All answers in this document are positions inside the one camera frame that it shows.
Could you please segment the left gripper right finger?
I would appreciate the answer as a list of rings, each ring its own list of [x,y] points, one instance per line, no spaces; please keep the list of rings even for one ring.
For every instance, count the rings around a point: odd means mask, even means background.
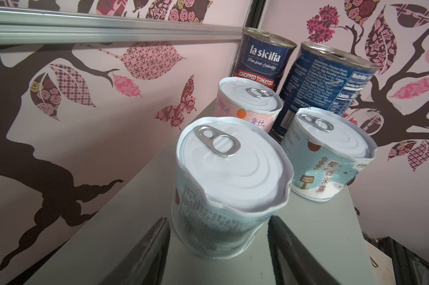
[[[277,285],[338,285],[278,216],[271,216],[267,238]]]

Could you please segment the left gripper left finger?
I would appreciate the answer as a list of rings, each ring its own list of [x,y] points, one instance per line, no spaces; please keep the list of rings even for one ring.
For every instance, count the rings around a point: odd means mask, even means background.
[[[159,285],[162,283],[171,229],[161,217],[127,256],[101,281],[102,285]]]

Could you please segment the teal can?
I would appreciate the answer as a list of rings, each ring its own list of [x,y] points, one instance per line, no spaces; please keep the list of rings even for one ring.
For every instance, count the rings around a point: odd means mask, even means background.
[[[189,124],[176,145],[172,221],[195,254],[242,254],[262,225],[288,204],[294,168],[262,129],[233,117]]]
[[[281,141],[294,167],[291,190],[332,199],[376,157],[376,142],[360,127],[320,108],[301,108]]]

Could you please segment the pink can white lid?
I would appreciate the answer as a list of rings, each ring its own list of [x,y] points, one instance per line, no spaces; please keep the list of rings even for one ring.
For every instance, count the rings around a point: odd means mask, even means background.
[[[269,133],[282,108],[282,99],[265,85],[226,77],[219,82],[214,116],[243,119]]]

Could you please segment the blue label tall can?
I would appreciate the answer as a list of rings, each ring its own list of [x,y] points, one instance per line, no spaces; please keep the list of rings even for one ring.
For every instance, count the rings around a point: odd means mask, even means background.
[[[270,133],[283,139],[300,108],[315,107],[343,115],[378,69],[378,65],[351,53],[302,42],[279,94],[283,109]]]

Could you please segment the la sicilia tomato can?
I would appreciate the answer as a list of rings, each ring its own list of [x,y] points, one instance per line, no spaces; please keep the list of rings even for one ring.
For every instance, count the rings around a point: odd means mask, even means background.
[[[244,27],[233,75],[276,91],[296,47],[295,42],[277,34]]]

